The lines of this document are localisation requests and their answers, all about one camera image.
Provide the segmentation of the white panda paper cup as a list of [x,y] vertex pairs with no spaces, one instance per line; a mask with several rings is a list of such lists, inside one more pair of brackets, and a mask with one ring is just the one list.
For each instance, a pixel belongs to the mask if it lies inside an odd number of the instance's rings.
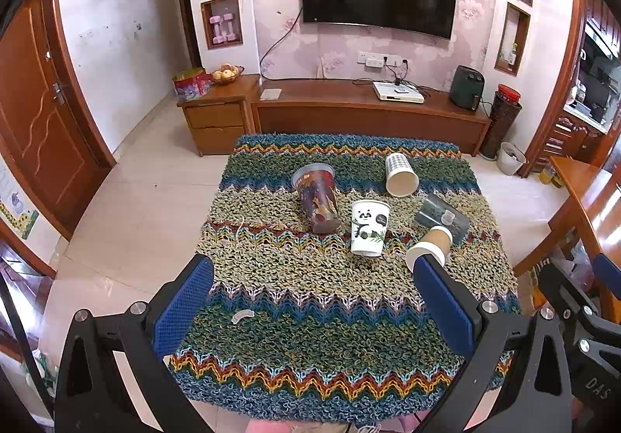
[[350,251],[366,258],[382,255],[389,227],[389,204],[376,200],[358,200],[352,203],[352,238]]

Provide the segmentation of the brown sleeved paper cup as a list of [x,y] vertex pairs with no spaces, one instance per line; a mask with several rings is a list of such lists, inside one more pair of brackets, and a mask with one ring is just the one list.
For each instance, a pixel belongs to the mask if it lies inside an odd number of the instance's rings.
[[449,251],[453,244],[453,235],[444,226],[434,226],[422,239],[408,249],[405,255],[405,262],[408,269],[414,271],[414,266],[418,258],[424,255],[431,255],[442,267],[448,260]]

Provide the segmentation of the dark transparent plastic cup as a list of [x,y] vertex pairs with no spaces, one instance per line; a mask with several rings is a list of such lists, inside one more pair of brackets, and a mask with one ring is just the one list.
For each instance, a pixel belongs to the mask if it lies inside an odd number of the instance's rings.
[[460,245],[470,231],[470,219],[455,207],[444,202],[436,194],[429,193],[414,220],[427,228],[445,227],[453,236],[453,243]]

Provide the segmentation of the white dotted paper cup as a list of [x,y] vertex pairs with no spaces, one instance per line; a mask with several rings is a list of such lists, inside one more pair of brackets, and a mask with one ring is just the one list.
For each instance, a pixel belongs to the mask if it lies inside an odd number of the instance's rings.
[[405,154],[389,154],[385,159],[385,170],[385,188],[391,196],[408,197],[417,191],[419,178]]

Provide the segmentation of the dark red printed plastic cup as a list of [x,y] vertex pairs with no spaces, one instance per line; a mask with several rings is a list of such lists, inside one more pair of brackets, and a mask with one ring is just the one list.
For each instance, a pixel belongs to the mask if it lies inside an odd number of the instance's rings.
[[291,185],[314,233],[336,232],[341,221],[335,195],[335,172],[331,165],[312,163],[300,167],[291,177]]

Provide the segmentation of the wooden dining table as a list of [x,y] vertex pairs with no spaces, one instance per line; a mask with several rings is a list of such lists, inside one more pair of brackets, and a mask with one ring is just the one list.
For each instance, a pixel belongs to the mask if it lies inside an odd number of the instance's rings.
[[604,255],[612,270],[599,276],[603,316],[620,322],[620,172],[610,173],[595,165],[567,157],[550,158],[560,175],[568,199],[548,221],[550,233],[518,265],[521,276],[535,267],[571,230],[577,231],[588,258]]

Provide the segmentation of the yellow oil bottle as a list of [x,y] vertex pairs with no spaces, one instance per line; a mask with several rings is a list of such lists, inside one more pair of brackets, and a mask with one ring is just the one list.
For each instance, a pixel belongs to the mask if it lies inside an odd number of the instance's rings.
[[552,165],[547,164],[539,173],[539,180],[542,184],[550,184],[556,175],[556,170]]

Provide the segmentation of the colourful knitted table cloth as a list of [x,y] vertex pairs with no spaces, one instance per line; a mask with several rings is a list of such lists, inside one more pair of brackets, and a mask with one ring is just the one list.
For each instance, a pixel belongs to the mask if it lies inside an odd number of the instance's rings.
[[[417,191],[393,197],[385,159],[408,157]],[[331,165],[340,228],[312,231],[291,177]],[[254,419],[360,426],[431,408],[459,370],[405,263],[433,193],[470,219],[448,273],[519,310],[518,285],[476,175],[451,143],[352,135],[246,135],[225,166],[197,249],[214,284],[170,371],[190,399]],[[389,204],[379,258],[350,251],[352,203]],[[232,316],[256,315],[237,326]]]

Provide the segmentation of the wooden drawer side cabinet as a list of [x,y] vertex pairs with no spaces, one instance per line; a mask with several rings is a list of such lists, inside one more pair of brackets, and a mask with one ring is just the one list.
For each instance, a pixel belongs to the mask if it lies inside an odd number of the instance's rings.
[[205,96],[177,104],[200,157],[230,154],[242,135],[256,132],[250,104],[259,89],[257,74],[243,74],[232,83],[213,86]]

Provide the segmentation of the white set-top box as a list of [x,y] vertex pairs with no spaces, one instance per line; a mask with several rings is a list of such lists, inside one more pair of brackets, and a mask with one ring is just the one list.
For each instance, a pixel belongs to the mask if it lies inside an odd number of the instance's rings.
[[402,102],[411,104],[423,104],[425,96],[413,85],[401,83],[377,82],[373,83],[373,89],[377,98],[381,101]]

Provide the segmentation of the dark green air fryer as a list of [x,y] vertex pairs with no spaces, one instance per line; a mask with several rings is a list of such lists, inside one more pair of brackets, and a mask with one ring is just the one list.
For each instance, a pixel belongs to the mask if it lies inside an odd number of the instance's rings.
[[480,71],[459,65],[455,71],[448,96],[451,102],[468,111],[476,111],[483,94],[485,79]]

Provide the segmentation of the red printed tin box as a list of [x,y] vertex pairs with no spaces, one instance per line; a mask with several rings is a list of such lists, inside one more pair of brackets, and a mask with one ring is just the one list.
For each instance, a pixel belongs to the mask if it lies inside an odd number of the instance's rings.
[[195,100],[210,91],[210,78],[202,67],[193,67],[173,76],[173,86],[180,101]]

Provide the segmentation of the fruit basket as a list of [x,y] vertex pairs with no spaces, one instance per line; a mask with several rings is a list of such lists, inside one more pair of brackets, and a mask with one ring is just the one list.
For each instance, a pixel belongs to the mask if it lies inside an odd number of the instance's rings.
[[243,74],[243,71],[244,67],[241,65],[224,63],[217,71],[213,71],[208,76],[210,82],[215,85],[228,85],[235,82]]

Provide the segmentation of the pink dumbbell pair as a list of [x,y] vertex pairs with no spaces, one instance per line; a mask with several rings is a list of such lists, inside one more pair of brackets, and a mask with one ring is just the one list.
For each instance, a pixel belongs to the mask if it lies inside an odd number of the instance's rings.
[[233,13],[208,18],[208,23],[213,31],[212,43],[214,45],[235,43],[240,40],[240,36],[235,31],[234,19]]

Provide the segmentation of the white wall power strip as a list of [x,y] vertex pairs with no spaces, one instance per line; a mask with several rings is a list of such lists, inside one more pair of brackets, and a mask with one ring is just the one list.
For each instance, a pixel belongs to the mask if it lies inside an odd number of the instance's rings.
[[357,63],[369,68],[397,68],[404,64],[404,58],[398,55],[364,52],[363,50],[359,50],[357,53]]

